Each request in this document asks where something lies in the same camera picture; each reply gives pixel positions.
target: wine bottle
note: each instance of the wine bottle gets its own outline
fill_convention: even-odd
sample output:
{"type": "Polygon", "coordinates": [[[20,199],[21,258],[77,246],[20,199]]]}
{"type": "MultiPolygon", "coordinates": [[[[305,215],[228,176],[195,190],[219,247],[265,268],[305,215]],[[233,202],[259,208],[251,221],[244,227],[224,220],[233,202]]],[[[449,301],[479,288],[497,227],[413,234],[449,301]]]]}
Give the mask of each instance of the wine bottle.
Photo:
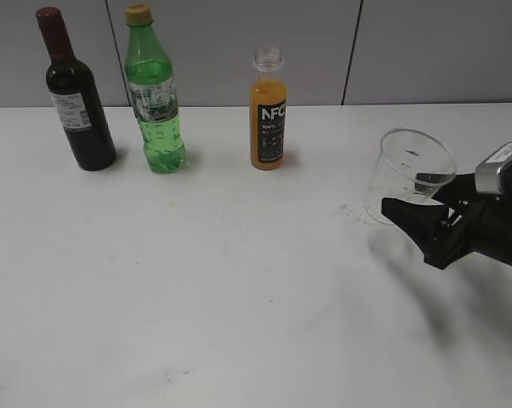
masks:
{"type": "Polygon", "coordinates": [[[57,8],[40,8],[36,16],[51,60],[46,84],[78,166],[109,167],[116,152],[92,71],[75,57],[57,8]]]}

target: bottle label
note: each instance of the bottle label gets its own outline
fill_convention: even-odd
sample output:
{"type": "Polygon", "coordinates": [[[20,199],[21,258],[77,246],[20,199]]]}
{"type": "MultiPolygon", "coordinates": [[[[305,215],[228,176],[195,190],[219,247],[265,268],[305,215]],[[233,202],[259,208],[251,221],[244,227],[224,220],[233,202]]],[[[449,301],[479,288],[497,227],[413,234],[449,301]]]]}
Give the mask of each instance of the bottle label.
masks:
{"type": "Polygon", "coordinates": [[[276,105],[258,105],[258,160],[272,163],[283,154],[287,101],[276,105]]]}
{"type": "Polygon", "coordinates": [[[179,114],[177,92],[172,76],[167,81],[150,85],[128,82],[128,88],[131,105],[140,121],[168,121],[179,114]]]}
{"type": "Polygon", "coordinates": [[[50,93],[50,96],[60,117],[61,125],[65,129],[79,130],[92,127],[81,93],[69,95],[50,93]]]}

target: clear plastic cup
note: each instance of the clear plastic cup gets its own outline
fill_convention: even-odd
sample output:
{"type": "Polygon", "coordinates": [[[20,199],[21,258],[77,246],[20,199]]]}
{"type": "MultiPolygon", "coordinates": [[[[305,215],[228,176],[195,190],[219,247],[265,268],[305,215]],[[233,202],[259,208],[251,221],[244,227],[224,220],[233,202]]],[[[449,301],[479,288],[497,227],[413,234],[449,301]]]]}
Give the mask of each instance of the clear plastic cup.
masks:
{"type": "Polygon", "coordinates": [[[381,152],[367,189],[364,207],[382,224],[385,197],[427,205],[431,197],[457,173],[451,152],[437,139],[416,129],[399,127],[381,138],[381,152]]]}

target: orange juice bottle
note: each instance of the orange juice bottle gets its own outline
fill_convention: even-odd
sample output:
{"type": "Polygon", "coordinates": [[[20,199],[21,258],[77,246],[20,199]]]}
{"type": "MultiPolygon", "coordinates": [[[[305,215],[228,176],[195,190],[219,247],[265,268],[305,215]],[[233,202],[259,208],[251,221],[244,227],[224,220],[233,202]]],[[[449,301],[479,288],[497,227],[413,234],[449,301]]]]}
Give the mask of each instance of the orange juice bottle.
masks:
{"type": "Polygon", "coordinates": [[[261,47],[254,55],[258,79],[250,90],[250,158],[260,170],[282,164],[287,88],[279,76],[284,66],[281,51],[261,47]]]}

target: green plastic bottle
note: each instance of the green plastic bottle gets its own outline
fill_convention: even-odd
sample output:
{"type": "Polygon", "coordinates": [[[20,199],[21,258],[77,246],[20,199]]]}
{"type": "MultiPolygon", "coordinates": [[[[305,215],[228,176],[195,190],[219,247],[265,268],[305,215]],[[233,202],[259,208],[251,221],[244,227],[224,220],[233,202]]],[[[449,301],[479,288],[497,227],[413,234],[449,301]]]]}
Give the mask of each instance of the green plastic bottle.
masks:
{"type": "Polygon", "coordinates": [[[125,70],[146,160],[154,173],[177,172],[186,162],[186,150],[180,137],[173,65],[152,30],[150,7],[132,4],[126,15],[129,48],[125,70]]]}

